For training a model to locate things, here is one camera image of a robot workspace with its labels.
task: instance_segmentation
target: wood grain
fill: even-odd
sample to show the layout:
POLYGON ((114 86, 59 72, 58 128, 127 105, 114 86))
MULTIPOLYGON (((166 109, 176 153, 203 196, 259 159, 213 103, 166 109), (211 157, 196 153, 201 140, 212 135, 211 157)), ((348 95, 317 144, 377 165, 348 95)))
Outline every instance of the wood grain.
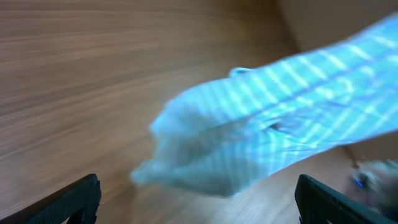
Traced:
POLYGON ((297 221, 296 176, 232 202, 128 181, 167 100, 296 51, 272 1, 1 1, 0 218, 95 173, 102 223, 297 221))

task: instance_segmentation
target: checkered fabric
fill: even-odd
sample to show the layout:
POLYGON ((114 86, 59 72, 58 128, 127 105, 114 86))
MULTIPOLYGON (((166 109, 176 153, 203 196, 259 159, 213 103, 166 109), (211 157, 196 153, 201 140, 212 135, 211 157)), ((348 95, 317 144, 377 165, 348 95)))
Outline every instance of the checkered fabric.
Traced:
POLYGON ((131 177, 230 196, 302 159, 397 127, 393 15, 351 40, 235 68, 181 93, 151 126, 154 159, 131 177))

